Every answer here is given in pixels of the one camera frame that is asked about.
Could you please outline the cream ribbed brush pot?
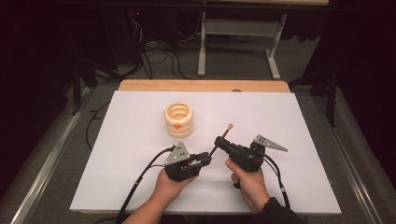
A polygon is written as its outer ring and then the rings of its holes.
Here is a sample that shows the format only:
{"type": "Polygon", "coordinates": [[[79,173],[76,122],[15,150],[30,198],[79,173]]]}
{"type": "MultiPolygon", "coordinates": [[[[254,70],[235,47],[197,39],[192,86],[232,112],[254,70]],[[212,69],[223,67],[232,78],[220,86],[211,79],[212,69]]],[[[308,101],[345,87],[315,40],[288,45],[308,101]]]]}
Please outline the cream ribbed brush pot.
{"type": "Polygon", "coordinates": [[[172,103],[165,108],[166,131],[175,138],[184,138],[193,131],[193,110],[185,103],[172,103]]]}

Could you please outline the black-handled makeup brush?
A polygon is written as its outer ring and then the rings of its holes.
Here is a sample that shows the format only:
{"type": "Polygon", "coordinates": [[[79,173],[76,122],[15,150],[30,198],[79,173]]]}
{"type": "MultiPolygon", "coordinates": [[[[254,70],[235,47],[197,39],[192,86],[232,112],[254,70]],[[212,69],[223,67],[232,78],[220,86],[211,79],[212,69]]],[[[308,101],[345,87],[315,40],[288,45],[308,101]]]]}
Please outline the black-handled makeup brush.
{"type": "MultiPolygon", "coordinates": [[[[222,136],[220,137],[221,139],[225,138],[225,136],[228,134],[228,132],[233,128],[233,124],[229,123],[227,129],[225,130],[225,132],[222,134],[222,136]]],[[[211,158],[213,156],[213,154],[215,153],[215,151],[217,150],[218,146],[215,144],[213,149],[210,151],[208,157],[211,158]]]]}

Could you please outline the person's right hand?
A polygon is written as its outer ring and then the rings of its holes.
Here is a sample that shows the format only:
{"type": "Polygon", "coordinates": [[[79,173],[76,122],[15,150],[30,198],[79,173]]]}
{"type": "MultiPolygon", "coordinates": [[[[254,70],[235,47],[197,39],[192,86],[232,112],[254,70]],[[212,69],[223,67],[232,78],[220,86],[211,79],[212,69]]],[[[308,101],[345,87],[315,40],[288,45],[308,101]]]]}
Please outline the person's right hand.
{"type": "Polygon", "coordinates": [[[240,184],[240,194],[243,201],[253,214],[260,213],[270,200],[262,169],[255,173],[246,172],[231,159],[227,159],[225,164],[233,172],[231,180],[235,184],[240,184]]]}

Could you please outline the wooden table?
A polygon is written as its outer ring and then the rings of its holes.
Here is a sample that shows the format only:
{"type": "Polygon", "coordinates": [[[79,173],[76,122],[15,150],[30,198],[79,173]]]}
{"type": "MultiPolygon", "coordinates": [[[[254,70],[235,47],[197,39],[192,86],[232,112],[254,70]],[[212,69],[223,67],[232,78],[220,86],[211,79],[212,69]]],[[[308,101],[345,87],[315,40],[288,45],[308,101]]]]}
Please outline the wooden table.
{"type": "Polygon", "coordinates": [[[285,92],[290,88],[279,80],[181,80],[181,79],[127,79],[120,91],[245,91],[285,92]]]}

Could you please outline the aluminium floor rail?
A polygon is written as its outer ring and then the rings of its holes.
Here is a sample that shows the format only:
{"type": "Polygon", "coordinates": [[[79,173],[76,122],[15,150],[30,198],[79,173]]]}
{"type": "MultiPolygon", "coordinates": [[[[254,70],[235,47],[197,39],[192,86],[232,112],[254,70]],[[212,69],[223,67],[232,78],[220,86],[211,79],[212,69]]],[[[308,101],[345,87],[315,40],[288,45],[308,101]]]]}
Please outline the aluminium floor rail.
{"type": "Polygon", "coordinates": [[[70,210],[90,155],[86,127],[93,91],[82,107],[68,105],[51,124],[0,201],[0,224],[75,224],[88,221],[70,210]]]}
{"type": "Polygon", "coordinates": [[[310,97],[304,110],[341,213],[311,217],[310,224],[396,224],[396,189],[370,149],[344,98],[338,96],[335,124],[325,100],[310,97]]]}

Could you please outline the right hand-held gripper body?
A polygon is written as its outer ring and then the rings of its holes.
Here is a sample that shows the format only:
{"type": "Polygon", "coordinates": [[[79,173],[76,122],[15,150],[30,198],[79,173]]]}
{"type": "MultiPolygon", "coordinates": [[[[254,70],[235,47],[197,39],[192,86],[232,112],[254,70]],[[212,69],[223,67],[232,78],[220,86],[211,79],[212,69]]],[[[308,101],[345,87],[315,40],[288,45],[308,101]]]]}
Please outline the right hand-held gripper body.
{"type": "Polygon", "coordinates": [[[229,158],[240,168],[250,173],[257,172],[262,167],[264,159],[269,158],[265,153],[267,148],[288,152],[285,147],[260,134],[253,139],[249,147],[224,140],[224,151],[229,155],[229,158]]]}

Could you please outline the white table board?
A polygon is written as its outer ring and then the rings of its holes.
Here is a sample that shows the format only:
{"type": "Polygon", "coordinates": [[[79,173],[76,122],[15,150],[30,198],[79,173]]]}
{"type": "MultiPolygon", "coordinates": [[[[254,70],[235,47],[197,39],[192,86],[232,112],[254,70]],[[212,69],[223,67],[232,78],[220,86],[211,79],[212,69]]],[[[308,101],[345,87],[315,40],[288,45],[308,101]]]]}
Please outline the white table board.
{"type": "MultiPolygon", "coordinates": [[[[249,146],[260,134],[288,152],[268,149],[281,174],[264,165],[266,187],[281,203],[301,215],[336,215],[340,211],[303,114],[292,93],[116,91],[70,208],[82,213],[134,211],[153,191],[177,143],[165,128],[163,112],[172,103],[188,104],[193,132],[183,142],[190,153],[211,151],[229,123],[226,138],[249,146]]],[[[210,165],[172,202],[169,214],[245,214],[239,191],[217,149],[210,165]]]]}

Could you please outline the white metal desk frame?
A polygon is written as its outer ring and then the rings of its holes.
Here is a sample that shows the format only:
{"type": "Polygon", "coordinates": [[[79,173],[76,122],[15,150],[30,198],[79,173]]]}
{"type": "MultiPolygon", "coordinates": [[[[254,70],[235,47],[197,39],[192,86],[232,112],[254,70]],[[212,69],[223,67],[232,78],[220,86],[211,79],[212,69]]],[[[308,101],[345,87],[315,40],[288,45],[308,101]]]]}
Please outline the white metal desk frame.
{"type": "Polygon", "coordinates": [[[198,58],[199,77],[205,75],[206,61],[206,36],[207,35],[242,35],[242,36],[258,36],[271,37],[273,39],[272,47],[265,51],[266,59],[271,71],[273,79],[280,79],[280,74],[276,65],[275,53],[278,42],[283,33],[283,29],[288,17],[282,14],[278,21],[240,21],[225,19],[208,19],[206,13],[201,13],[201,37],[200,51],[198,58]]]}

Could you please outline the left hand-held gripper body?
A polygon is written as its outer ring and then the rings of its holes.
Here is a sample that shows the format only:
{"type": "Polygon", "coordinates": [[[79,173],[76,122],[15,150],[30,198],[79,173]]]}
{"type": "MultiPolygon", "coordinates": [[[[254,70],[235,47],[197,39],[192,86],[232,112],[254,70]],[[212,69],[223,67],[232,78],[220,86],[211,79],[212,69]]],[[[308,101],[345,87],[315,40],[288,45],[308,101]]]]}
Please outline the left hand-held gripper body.
{"type": "Polygon", "coordinates": [[[201,164],[192,164],[198,161],[197,154],[190,154],[183,142],[178,142],[164,162],[164,170],[171,180],[181,182],[197,176],[201,170],[201,164]]]}

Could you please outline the person's left hand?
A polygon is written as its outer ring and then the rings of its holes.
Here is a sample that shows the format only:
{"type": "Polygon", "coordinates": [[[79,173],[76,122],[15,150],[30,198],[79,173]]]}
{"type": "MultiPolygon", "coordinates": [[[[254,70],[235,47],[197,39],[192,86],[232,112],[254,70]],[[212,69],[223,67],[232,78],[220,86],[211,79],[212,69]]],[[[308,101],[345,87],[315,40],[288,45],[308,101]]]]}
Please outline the person's left hand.
{"type": "Polygon", "coordinates": [[[162,169],[158,174],[152,197],[160,205],[168,206],[180,195],[182,190],[186,188],[196,178],[197,175],[185,179],[181,182],[177,182],[170,179],[165,170],[162,169]]]}

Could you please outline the black metal stand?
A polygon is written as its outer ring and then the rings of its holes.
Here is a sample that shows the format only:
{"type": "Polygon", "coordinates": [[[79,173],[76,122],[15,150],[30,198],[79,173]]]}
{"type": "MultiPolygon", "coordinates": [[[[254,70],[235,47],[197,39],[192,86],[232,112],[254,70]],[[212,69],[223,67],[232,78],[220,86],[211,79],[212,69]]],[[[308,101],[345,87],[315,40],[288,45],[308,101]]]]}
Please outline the black metal stand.
{"type": "Polygon", "coordinates": [[[72,68],[72,86],[73,86],[73,112],[76,115],[82,104],[81,83],[89,89],[95,89],[98,81],[95,77],[92,65],[84,58],[77,58],[72,68]]]}
{"type": "Polygon", "coordinates": [[[305,73],[302,77],[298,77],[288,83],[290,89],[299,85],[310,84],[310,94],[312,96],[327,96],[327,104],[325,115],[330,124],[334,127],[334,108],[335,96],[337,88],[337,74],[335,65],[332,62],[325,63],[318,69],[305,73]]]}

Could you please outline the dark computer tower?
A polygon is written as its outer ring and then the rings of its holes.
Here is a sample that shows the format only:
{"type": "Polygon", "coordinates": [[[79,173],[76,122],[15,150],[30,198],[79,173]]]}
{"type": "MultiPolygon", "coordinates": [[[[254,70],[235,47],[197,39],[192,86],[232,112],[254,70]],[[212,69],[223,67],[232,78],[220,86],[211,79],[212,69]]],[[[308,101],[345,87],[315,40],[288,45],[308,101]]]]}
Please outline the dark computer tower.
{"type": "Polygon", "coordinates": [[[128,11],[119,8],[103,9],[102,16],[116,68],[137,63],[142,54],[142,46],[134,42],[134,37],[140,39],[140,29],[134,31],[128,11]]]}

